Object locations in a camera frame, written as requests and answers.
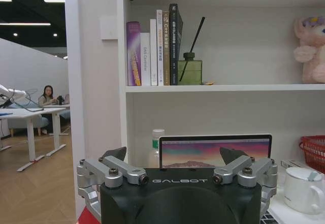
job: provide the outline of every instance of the mug handle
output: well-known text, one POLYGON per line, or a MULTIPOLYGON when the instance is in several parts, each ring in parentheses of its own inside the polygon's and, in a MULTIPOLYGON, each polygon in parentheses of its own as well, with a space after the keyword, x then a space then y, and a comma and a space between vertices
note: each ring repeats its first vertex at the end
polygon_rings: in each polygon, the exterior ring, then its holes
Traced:
POLYGON ((316 192, 318 199, 319 199, 319 205, 312 204, 311 207, 313 208, 314 211, 324 210, 324 208, 325 208, 325 194, 324 194, 324 192, 316 186, 310 186, 310 188, 316 192))

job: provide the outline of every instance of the laptop screen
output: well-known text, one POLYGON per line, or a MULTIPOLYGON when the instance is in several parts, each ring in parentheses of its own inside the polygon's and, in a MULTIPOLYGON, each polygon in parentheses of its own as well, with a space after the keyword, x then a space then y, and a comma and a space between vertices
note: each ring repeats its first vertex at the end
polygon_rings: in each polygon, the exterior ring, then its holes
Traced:
POLYGON ((215 168, 224 166, 220 148, 242 150, 247 155, 270 157, 271 135, 161 137, 160 168, 215 168))

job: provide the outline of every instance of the green glass bottle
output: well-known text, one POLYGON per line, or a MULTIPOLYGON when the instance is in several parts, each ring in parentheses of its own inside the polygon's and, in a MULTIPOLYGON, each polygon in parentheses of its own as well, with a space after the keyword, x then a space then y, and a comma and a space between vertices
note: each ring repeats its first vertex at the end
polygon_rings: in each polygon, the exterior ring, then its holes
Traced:
POLYGON ((202 84, 202 61, 194 60, 194 52, 183 54, 185 60, 178 61, 178 85, 201 85, 202 84))

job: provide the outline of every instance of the sofa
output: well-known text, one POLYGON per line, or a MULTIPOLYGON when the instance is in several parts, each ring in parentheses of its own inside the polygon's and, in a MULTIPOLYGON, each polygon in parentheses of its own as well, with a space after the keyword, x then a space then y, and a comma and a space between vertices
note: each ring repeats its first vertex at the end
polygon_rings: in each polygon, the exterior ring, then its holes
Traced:
MULTIPOLYGON (((34 103, 30 103, 26 107, 27 108, 37 108, 38 105, 35 105, 34 103)), ((17 106, 16 104, 12 104, 8 108, 17 109, 17 108, 21 108, 21 107, 17 106)), ((62 116, 65 120, 69 120, 70 119, 70 110, 64 110, 64 111, 60 112, 60 116, 62 116)), ((45 117, 42 117, 41 115, 36 115, 35 117, 33 117, 32 122, 33 122, 34 128, 38 130, 39 136, 41 135, 41 128, 43 128, 49 124, 49 120, 45 117)), ((26 128, 26 121, 24 119, 8 119, 8 128, 10 130, 11 137, 13 137, 15 129, 25 129, 26 128)))

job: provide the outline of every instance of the diffuser stick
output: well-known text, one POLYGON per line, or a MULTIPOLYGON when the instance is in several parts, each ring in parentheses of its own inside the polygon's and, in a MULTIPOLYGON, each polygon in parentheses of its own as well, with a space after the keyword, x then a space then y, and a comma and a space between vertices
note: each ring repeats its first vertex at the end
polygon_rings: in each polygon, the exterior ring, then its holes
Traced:
MULTIPOLYGON (((195 35, 195 38, 194 38, 194 41, 193 41, 193 44, 192 44, 192 47, 191 47, 191 51, 190 52, 193 51, 194 45, 195 45, 195 43, 196 43, 196 41, 198 39, 198 36, 199 36, 200 31, 201 31, 201 28, 202 28, 202 25, 203 25, 204 20, 205 20, 205 17, 202 17, 201 22, 200 22, 200 25, 199 25, 199 28, 198 28, 198 31, 197 31, 197 34, 195 35)), ((184 66, 184 69, 182 71, 182 75, 181 75, 181 78, 179 79, 179 81, 182 81, 182 79, 183 79, 183 76, 184 76, 184 73, 185 73, 185 69, 187 67, 187 63, 188 63, 188 60, 185 63, 185 66, 184 66)))

